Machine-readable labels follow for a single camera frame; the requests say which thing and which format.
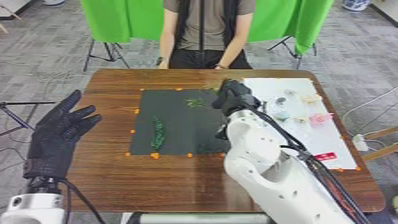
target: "green screen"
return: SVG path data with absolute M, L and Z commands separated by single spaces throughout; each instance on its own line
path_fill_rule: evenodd
M 248 42 L 294 37 L 294 52 L 316 42 L 333 0 L 255 0 Z M 163 0 L 81 0 L 92 38 L 129 42 L 159 39 Z

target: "yellow object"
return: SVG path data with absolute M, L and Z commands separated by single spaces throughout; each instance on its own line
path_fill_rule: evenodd
M 158 160 L 158 158 L 159 158 L 159 154 L 158 154 L 158 152 L 152 152 L 152 153 L 150 153 L 150 157 L 152 157 L 154 160 Z

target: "black glove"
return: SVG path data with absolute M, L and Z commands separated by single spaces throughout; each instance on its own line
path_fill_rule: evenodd
M 95 111 L 94 106 L 69 113 L 79 99 L 76 90 L 37 123 L 23 167 L 26 179 L 37 176 L 65 178 L 76 142 L 101 121 L 101 115 L 85 118 Z
M 257 109 L 261 102 L 252 96 L 252 90 L 248 87 L 230 79 L 222 82 L 220 90 L 216 93 L 216 100 L 211 104 L 213 109 L 222 109 L 223 115 L 229 115 L 246 108 L 246 105 Z

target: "gloved hand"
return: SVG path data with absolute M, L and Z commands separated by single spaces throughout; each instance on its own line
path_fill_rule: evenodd
M 76 90 L 37 123 L 23 167 L 26 179 L 37 176 L 65 179 L 76 142 L 101 121 L 101 115 L 85 118 L 94 106 L 69 113 L 79 99 Z

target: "white paper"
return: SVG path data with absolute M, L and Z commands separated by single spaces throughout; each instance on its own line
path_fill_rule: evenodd
M 303 96 L 316 95 L 312 81 L 303 78 L 248 78 L 243 80 L 243 84 L 252 89 L 255 98 L 268 102 L 266 114 L 273 116 L 280 110 L 287 112 L 289 119 L 284 122 L 278 122 L 278 125 L 303 143 L 312 155 L 335 153 L 337 158 L 323 161 L 326 168 L 355 169 L 357 164 L 344 141 L 341 139 L 333 121 L 328 120 L 321 125 L 310 125 L 310 122 L 301 124 L 294 121 L 296 117 L 305 117 L 309 119 L 314 114 L 328 113 L 321 101 L 314 104 L 301 102 Z M 285 98 L 282 106 L 275 104 L 275 100 L 280 97 Z M 266 128 L 271 135 L 278 138 L 280 144 L 284 145 L 285 140 L 280 134 L 270 126 Z

